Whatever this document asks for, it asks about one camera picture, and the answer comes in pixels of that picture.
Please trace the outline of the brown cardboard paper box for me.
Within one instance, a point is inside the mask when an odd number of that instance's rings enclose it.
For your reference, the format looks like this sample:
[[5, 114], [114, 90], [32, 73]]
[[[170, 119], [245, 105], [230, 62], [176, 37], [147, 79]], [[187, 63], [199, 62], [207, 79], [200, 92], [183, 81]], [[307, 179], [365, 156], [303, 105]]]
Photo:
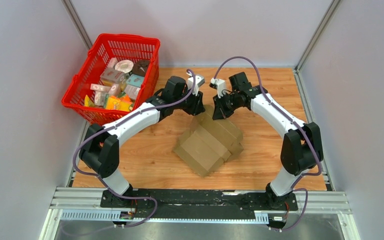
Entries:
[[189, 128], [178, 137], [173, 152], [197, 175], [206, 177], [244, 150], [243, 132], [228, 119], [214, 120], [214, 107], [192, 118]]

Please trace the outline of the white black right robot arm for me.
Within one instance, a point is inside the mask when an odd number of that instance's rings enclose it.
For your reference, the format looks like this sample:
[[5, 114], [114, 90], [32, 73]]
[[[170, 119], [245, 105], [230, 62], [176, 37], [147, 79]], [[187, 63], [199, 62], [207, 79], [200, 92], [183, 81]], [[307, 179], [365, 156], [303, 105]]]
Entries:
[[282, 138], [279, 173], [265, 188], [265, 203], [279, 209], [293, 188], [310, 169], [321, 174], [324, 159], [320, 127], [306, 123], [280, 106], [261, 84], [253, 86], [244, 72], [229, 77], [231, 90], [222, 79], [212, 78], [209, 86], [217, 91], [213, 97], [214, 120], [229, 118], [236, 109], [247, 108], [269, 123]]

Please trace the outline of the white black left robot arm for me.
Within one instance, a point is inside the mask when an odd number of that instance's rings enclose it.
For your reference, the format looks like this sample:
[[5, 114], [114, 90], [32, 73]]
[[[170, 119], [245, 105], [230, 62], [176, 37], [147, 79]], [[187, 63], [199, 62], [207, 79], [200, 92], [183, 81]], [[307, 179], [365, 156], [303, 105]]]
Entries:
[[204, 83], [204, 77], [192, 73], [188, 79], [171, 76], [164, 88], [129, 114], [105, 125], [94, 123], [88, 127], [75, 152], [92, 169], [90, 175], [107, 187], [120, 207], [128, 207], [135, 199], [131, 184], [119, 170], [120, 147], [140, 131], [170, 116], [174, 110], [183, 110], [191, 116], [203, 113], [203, 93], [199, 88]]

